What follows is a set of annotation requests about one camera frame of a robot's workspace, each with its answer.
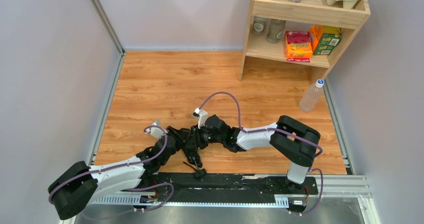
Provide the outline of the black folding umbrella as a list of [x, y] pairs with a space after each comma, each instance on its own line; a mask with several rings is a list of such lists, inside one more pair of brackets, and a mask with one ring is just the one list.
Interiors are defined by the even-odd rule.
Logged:
[[202, 168], [203, 164], [197, 152], [201, 147], [205, 147], [200, 138], [200, 130], [194, 125], [190, 129], [182, 128], [178, 131], [181, 139], [180, 148], [183, 150], [189, 165], [194, 170], [193, 176], [195, 179], [203, 181], [203, 177], [207, 173]]

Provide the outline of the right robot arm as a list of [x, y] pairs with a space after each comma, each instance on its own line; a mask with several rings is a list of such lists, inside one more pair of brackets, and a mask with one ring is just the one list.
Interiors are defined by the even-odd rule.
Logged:
[[263, 127], [241, 129], [231, 127], [216, 115], [195, 128], [195, 144], [200, 148], [220, 143], [237, 153], [254, 148], [273, 147], [290, 161], [285, 178], [288, 188], [302, 188], [315, 158], [322, 153], [321, 134], [286, 115]]

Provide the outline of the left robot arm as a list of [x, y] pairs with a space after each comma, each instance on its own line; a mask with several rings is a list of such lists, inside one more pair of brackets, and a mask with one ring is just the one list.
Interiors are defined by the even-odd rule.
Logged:
[[154, 146], [119, 162], [87, 165], [78, 161], [49, 187], [49, 202], [61, 220], [78, 215], [91, 202], [117, 191], [146, 188], [154, 173], [181, 149], [174, 131], [159, 129], [162, 136]]

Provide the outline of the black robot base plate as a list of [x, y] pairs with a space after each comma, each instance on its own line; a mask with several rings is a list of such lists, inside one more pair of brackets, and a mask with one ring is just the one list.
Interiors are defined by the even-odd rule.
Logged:
[[171, 183], [170, 202], [192, 203], [272, 203], [277, 194], [306, 196], [319, 194], [314, 177], [307, 177], [302, 187], [290, 186], [283, 176], [209, 173], [203, 181], [191, 173], [154, 174], [148, 184]]

